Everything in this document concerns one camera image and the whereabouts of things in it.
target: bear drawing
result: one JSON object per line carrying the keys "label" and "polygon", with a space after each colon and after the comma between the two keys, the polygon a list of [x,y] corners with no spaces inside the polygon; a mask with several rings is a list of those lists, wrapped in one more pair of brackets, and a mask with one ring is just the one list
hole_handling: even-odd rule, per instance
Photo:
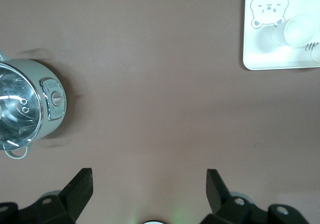
{"label": "bear drawing", "polygon": [[288,5],[289,0],[252,0],[250,4],[253,14],[252,27],[258,29],[262,25],[277,26],[285,22],[284,15]]}

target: rectangular tray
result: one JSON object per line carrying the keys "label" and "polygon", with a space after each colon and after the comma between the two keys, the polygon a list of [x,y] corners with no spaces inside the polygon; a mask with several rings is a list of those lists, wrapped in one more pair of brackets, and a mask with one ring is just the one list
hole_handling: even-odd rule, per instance
{"label": "rectangular tray", "polygon": [[319,49],[320,28],[301,47],[279,46],[272,40],[274,28],[284,21],[309,14],[320,24],[320,0],[245,0],[243,63],[250,70],[318,68],[312,50]]}

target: beige tabletop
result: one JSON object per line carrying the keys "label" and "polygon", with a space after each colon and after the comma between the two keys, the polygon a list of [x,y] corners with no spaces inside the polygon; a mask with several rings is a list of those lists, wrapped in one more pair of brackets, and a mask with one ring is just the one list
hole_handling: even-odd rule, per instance
{"label": "beige tabletop", "polygon": [[264,210],[320,220],[320,69],[250,71],[245,0],[0,0],[0,50],[61,80],[67,112],[0,156],[0,202],[31,205],[92,168],[78,224],[198,224],[207,169]]}

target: table surface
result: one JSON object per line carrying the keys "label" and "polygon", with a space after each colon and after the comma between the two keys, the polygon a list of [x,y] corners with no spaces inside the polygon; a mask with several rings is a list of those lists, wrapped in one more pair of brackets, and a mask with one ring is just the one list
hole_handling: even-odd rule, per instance
{"label": "table surface", "polygon": [[0,50],[61,80],[61,126],[13,160],[0,201],[29,206],[93,169],[78,224],[198,224],[207,169],[258,207],[320,219],[320,69],[250,71],[245,0],[0,0]]}

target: white cup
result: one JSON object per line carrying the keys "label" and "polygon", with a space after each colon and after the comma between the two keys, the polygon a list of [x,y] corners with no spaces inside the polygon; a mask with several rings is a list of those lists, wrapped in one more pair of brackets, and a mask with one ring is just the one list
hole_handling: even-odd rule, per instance
{"label": "white cup", "polygon": [[272,32],[272,39],[280,46],[302,47],[312,40],[316,32],[316,20],[311,15],[301,14],[278,25]]}
{"label": "white cup", "polygon": [[320,43],[312,49],[311,57],[316,63],[320,63]]}

